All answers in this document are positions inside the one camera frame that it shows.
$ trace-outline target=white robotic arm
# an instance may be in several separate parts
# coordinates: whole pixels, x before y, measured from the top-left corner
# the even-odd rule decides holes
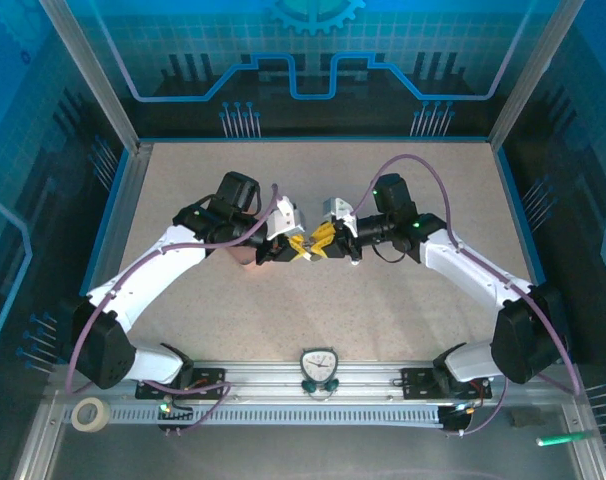
[[[71,319],[62,322],[69,327],[61,329],[59,334],[61,356],[71,356],[81,328],[92,314],[96,315],[97,308],[101,308],[82,346],[77,369],[101,388],[128,379],[162,384],[177,381],[175,386],[183,388],[182,378],[190,376],[192,363],[186,355],[168,345],[133,345],[127,333],[156,297],[212,252],[215,248],[212,244],[238,243],[270,253],[273,244],[287,243],[281,237],[287,239],[288,235],[304,231],[303,215],[285,196],[278,198],[276,208],[260,221],[247,214],[255,191],[258,184],[254,180],[230,172],[217,194],[206,197],[210,200],[207,209],[202,207],[205,200],[182,209],[174,218],[174,225],[141,257],[90,291],[80,305],[67,309]],[[172,247],[177,244],[182,248]],[[155,251],[160,254],[150,255]],[[283,255],[283,258],[275,257],[277,255],[267,255],[264,261],[288,261]]]
[[[349,255],[352,263],[358,263],[363,247],[372,246],[376,253],[376,245],[391,242],[397,251],[439,272],[496,317],[491,340],[457,345],[435,359],[435,368],[446,369],[455,383],[496,375],[525,383],[559,358],[560,350],[530,305],[536,304],[557,336],[567,339],[562,299],[556,289],[515,277],[455,234],[452,241],[443,220],[417,212],[398,174],[378,177],[373,194],[380,213],[366,218],[355,218],[352,207],[342,199],[328,200],[329,222],[317,230],[323,232],[322,241],[317,240],[311,250],[328,258]]]
[[[453,282],[494,317],[504,308],[506,302],[517,302],[520,297],[478,263],[463,255],[462,248],[500,271],[524,292],[530,292],[530,282],[502,270],[464,245],[456,235],[455,238],[459,242],[458,248],[452,244],[443,228],[428,235],[427,241],[420,245],[421,263]],[[445,364],[459,382],[502,375],[492,358],[490,340],[468,343],[457,348],[445,358]]]

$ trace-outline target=black bracket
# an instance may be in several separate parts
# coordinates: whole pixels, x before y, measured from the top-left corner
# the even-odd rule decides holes
[[[207,387],[225,381],[224,368],[194,368],[192,380],[187,389]],[[219,400],[223,396],[225,387],[213,388],[203,393],[177,396],[178,400]],[[157,390],[146,383],[139,383],[136,387],[135,398],[138,400],[162,400],[167,393]]]
[[[466,385],[469,388],[461,389],[456,394],[443,392],[439,382],[434,378],[433,368],[402,368],[401,378],[394,382],[395,386],[403,389],[404,400],[441,400],[448,398],[457,398],[459,400],[476,400],[480,398],[480,393],[471,383]],[[492,387],[488,382],[483,386],[482,379],[479,379],[477,385],[483,388],[483,398],[492,398]]]

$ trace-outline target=speckled surface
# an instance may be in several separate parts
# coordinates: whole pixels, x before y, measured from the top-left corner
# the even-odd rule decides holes
[[[437,169],[453,204],[457,233],[476,250],[528,278],[494,158],[487,144],[193,143],[156,144],[123,266],[153,244],[180,208],[216,191],[237,170],[272,182],[293,199],[308,232],[322,203],[356,205],[380,165],[399,153]],[[419,211],[444,216],[436,183],[419,164],[400,162]],[[376,212],[369,200],[362,216]],[[397,255],[381,247],[390,258]],[[345,360],[429,360],[463,341],[491,337],[494,318],[435,272],[405,260],[267,264],[246,271],[216,252],[174,282],[143,313],[133,340],[167,342],[199,360],[297,360],[301,348],[333,346]]]

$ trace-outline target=yellow object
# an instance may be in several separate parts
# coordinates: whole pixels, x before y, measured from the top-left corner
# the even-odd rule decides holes
[[[325,222],[319,225],[319,228],[317,228],[312,234],[314,245],[310,247],[310,251],[316,255],[327,258],[327,254],[323,251],[323,249],[332,244],[335,234],[336,229],[332,223]]]
[[[305,247],[303,246],[303,242],[305,242],[305,237],[303,235],[294,235],[289,239],[289,242],[290,247],[296,250],[297,253],[296,257],[294,257],[292,260],[296,260],[297,258],[301,257],[309,260],[310,254],[307,253],[307,250],[305,250]]]

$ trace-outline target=glass panel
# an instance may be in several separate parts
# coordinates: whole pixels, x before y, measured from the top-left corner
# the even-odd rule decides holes
[[[140,135],[219,138],[485,136],[556,4],[71,2]]]
[[[78,296],[121,153],[38,2],[0,2],[0,478],[56,361],[34,319]]]
[[[606,383],[606,1],[586,1],[505,145],[588,387]],[[599,413],[606,420],[606,387]]]

